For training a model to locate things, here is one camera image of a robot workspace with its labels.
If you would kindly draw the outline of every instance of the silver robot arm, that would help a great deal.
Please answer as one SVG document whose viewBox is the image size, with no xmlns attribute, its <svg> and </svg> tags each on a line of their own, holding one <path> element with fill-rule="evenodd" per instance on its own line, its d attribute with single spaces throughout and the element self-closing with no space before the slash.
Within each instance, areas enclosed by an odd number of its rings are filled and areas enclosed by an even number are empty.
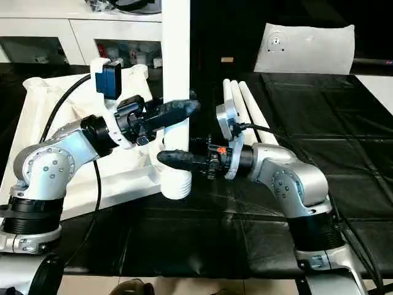
<svg viewBox="0 0 393 295">
<path fill-rule="evenodd" d="M 208 144 L 207 152 L 200 155 L 163 151 L 157 159 L 172 168 L 202 172 L 210 179 L 218 173 L 226 179 L 242 174 L 266 185 L 281 205 L 298 266 L 306 275 L 299 290 L 316 295 L 366 295 L 351 249 L 335 221 L 327 180 L 320 169 L 281 146 L 243 146 L 232 100 L 217 107 L 217 120 L 228 146 Z"/>
<path fill-rule="evenodd" d="M 159 128 L 182 122 L 200 107 L 195 100 L 156 103 L 148 105 L 134 96 L 117 107 L 116 124 L 130 144 L 147 144 Z M 61 235 L 66 186 L 82 165 L 110 154 L 115 147 L 105 120 L 89 116 L 65 125 L 49 140 L 17 155 L 17 183 L 10 190 L 9 203 L 0 206 L 0 217 L 4 218 L 0 227 L 0 295 L 56 294 L 64 265 L 50 252 Z"/>
<path fill-rule="evenodd" d="M 331 294 L 332 284 L 335 294 L 367 294 L 352 251 L 333 220 L 320 169 L 284 147 L 255 143 L 249 179 L 269 187 L 280 203 L 311 294 Z"/>
</svg>

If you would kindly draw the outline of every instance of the orange tag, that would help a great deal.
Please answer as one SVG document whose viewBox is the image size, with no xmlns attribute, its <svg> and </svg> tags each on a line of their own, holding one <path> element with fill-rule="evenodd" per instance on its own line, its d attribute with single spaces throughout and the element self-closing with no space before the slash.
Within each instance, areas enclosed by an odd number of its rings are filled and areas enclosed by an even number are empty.
<svg viewBox="0 0 393 295">
<path fill-rule="evenodd" d="M 220 154 L 224 154 L 224 153 L 226 153 L 227 152 L 227 148 L 226 147 L 219 147 L 218 149 L 217 149 L 217 152 L 219 152 Z"/>
</svg>

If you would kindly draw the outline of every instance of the black tablecloth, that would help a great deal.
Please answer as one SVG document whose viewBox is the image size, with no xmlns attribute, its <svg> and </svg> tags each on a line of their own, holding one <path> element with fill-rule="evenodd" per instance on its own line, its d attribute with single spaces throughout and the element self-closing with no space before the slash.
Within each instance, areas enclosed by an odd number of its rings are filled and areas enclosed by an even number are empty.
<svg viewBox="0 0 393 295">
<path fill-rule="evenodd" d="M 87 68 L 0 65 L 0 134 L 9 148 L 31 76 L 86 73 Z M 191 135 L 220 141 L 214 107 L 222 79 L 192 86 L 202 103 Z M 370 245 L 384 276 L 393 276 L 393 120 L 354 76 L 239 74 L 268 123 L 302 145 L 327 175 L 341 211 Z M 4 170 L 6 155 L 0 158 Z M 90 222 L 62 222 L 59 254 L 68 258 Z M 270 191 L 245 179 L 208 181 L 193 175 L 183 200 L 161 194 L 101 210 L 88 242 L 67 273 L 128 277 L 272 277 L 302 275 L 285 219 Z"/>
</svg>

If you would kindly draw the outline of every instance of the white pvc pipe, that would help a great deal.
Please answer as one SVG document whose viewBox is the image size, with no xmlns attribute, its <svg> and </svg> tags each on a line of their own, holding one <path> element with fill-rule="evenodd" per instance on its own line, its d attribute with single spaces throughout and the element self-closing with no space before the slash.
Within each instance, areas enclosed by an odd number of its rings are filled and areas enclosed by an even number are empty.
<svg viewBox="0 0 393 295">
<path fill-rule="evenodd" d="M 244 81 L 241 81 L 239 83 L 239 88 L 241 94 L 243 95 L 244 102 L 246 103 L 247 109 L 250 112 L 253 123 L 256 125 L 269 128 L 268 122 L 266 121 L 257 102 L 252 96 L 251 91 L 248 89 L 247 84 Z M 261 130 L 258 130 L 257 132 L 263 143 L 279 145 L 273 134 Z"/>
<path fill-rule="evenodd" d="M 231 82 L 229 79 L 224 79 L 222 81 L 222 88 L 224 90 L 224 101 L 225 100 L 232 100 L 232 87 L 231 87 Z"/>
<path fill-rule="evenodd" d="M 235 101 L 235 106 L 239 114 L 239 123 L 251 123 L 250 117 L 248 116 L 246 105 L 241 95 L 238 81 L 231 81 L 232 96 Z M 245 129 L 243 131 L 243 143 L 252 146 L 253 143 L 257 143 L 258 139 L 253 129 Z"/>
<path fill-rule="evenodd" d="M 190 0 L 162 1 L 162 58 L 164 103 L 190 96 Z M 189 149 L 189 120 L 165 128 L 166 150 Z M 161 191 L 169 199 L 182 199 L 191 191 L 191 172 L 168 167 Z"/>
</svg>

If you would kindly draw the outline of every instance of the floor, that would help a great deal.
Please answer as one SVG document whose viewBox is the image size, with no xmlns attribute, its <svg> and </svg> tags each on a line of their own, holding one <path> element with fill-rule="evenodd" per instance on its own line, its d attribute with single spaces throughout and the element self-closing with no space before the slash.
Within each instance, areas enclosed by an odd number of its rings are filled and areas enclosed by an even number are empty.
<svg viewBox="0 0 393 295">
<path fill-rule="evenodd" d="M 58 295 L 108 295 L 115 286 L 131 278 L 87 277 L 66 275 L 63 277 Z M 239 295 L 293 295 L 298 294 L 293 280 L 216 280 L 207 278 L 140 278 L 154 285 L 156 295 L 210 295 L 222 289 Z M 368 289 L 373 282 L 365 280 Z"/>
</svg>

